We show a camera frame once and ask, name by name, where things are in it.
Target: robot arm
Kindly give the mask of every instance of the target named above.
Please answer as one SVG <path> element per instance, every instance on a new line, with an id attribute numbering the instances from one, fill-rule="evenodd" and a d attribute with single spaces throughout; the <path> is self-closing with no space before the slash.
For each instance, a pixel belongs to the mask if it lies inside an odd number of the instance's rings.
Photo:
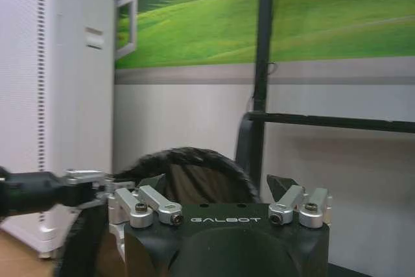
<path id="1" fill-rule="evenodd" d="M 0 169 L 2 217 L 55 204 L 86 209 L 106 203 L 127 276 L 165 270 L 173 277 L 327 276 L 326 189 L 309 196 L 291 186 L 272 204 L 182 206 L 149 185 L 118 182 L 100 171 L 68 171 L 57 178 Z"/>
<path id="2" fill-rule="evenodd" d="M 88 208 L 104 201 L 105 174 L 67 171 L 58 178 L 50 172 L 10 174 L 0 167 L 0 217 L 42 212 L 55 204 Z"/>

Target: wooden floor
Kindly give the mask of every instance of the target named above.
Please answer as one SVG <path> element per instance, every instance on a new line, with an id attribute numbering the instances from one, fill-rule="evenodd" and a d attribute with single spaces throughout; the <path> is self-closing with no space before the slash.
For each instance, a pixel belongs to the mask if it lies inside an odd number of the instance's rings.
<path id="1" fill-rule="evenodd" d="M 0 231 L 0 276 L 50 277 L 53 261 L 38 259 L 33 249 Z"/>

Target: wall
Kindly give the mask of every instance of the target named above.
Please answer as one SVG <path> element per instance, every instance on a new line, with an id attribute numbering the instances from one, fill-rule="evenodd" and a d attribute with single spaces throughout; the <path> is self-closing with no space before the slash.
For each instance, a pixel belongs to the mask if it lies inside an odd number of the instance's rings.
<path id="1" fill-rule="evenodd" d="M 170 147 L 235 152 L 248 85 L 118 85 L 115 170 Z M 415 121 L 415 86 L 273 85 L 268 110 Z M 330 260 L 372 276 L 412 276 L 415 136 L 268 125 L 264 173 L 334 198 Z M 263 187 L 263 197 L 271 200 Z"/>

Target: silver metal bracket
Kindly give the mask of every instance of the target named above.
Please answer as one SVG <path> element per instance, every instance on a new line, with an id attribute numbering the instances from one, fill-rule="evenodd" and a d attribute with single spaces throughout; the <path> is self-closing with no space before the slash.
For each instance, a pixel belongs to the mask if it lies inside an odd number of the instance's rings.
<path id="1" fill-rule="evenodd" d="M 113 194 L 116 189 L 120 188 L 127 188 L 127 189 L 134 189 L 136 184 L 133 181 L 125 181 L 125 182 L 114 182 L 114 178 L 112 176 L 107 176 L 105 178 L 105 192 L 108 194 Z"/>
<path id="2" fill-rule="evenodd" d="M 153 187 L 149 185 L 140 186 L 137 196 L 158 213 L 160 222 L 174 226 L 183 223 L 182 205 L 169 201 Z"/>
<path id="3" fill-rule="evenodd" d="M 284 225 L 292 222 L 294 209 L 303 202 L 304 188 L 293 185 L 278 202 L 268 206 L 268 218 L 272 224 Z"/>
<path id="4" fill-rule="evenodd" d="M 308 228 L 320 228 L 323 223 L 330 225 L 332 200 L 327 189 L 316 188 L 300 208 L 300 224 Z"/>
<path id="5" fill-rule="evenodd" d="M 69 185 L 97 183 L 103 185 L 106 174 L 96 170 L 67 170 L 66 181 Z"/>
<path id="6" fill-rule="evenodd" d="M 122 223 L 122 224 L 111 224 L 110 223 L 110 233 L 115 236 L 115 240 L 117 241 L 118 253 L 122 257 L 123 261 L 125 262 L 124 225 L 125 223 Z"/>
<path id="7" fill-rule="evenodd" d="M 145 203 L 138 201 L 126 188 L 115 190 L 115 201 L 130 220 L 131 227 L 146 228 L 153 224 L 153 210 Z"/>

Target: green hill wallpaper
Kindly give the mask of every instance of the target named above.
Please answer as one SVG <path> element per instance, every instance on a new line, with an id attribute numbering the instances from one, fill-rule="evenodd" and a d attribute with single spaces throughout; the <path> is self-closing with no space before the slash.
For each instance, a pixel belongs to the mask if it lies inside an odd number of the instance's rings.
<path id="1" fill-rule="evenodd" d="M 258 0 L 138 0 L 137 49 L 117 68 L 250 63 Z M 271 59 L 415 55 L 415 0 L 274 0 Z M 119 44 L 128 19 L 119 20 Z"/>

